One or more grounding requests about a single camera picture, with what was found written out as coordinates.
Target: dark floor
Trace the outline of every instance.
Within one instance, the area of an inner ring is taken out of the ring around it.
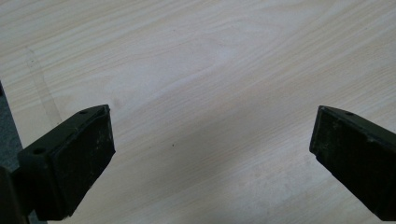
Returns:
[[[9,171],[14,171],[18,168],[17,153],[22,150],[21,140],[18,137],[1,83],[0,92],[0,166],[6,167]],[[38,221],[35,214],[31,214],[29,219],[32,224],[47,223]]]

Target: light wood surface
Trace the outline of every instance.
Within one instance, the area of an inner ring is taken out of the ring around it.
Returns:
[[[396,1],[2,1],[0,78],[25,147],[111,107],[60,223],[380,222],[308,147],[319,105],[396,132]]]

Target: wood grain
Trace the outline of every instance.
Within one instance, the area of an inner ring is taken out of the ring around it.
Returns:
[[[308,147],[319,105],[396,132],[395,37],[391,0],[2,1],[0,78],[25,147],[111,107],[61,223],[379,223]]]

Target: wooden table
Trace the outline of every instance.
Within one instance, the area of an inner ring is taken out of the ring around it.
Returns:
[[[378,223],[308,151],[319,105],[396,132],[396,1],[2,1],[26,147],[109,104],[117,153],[61,223]]]

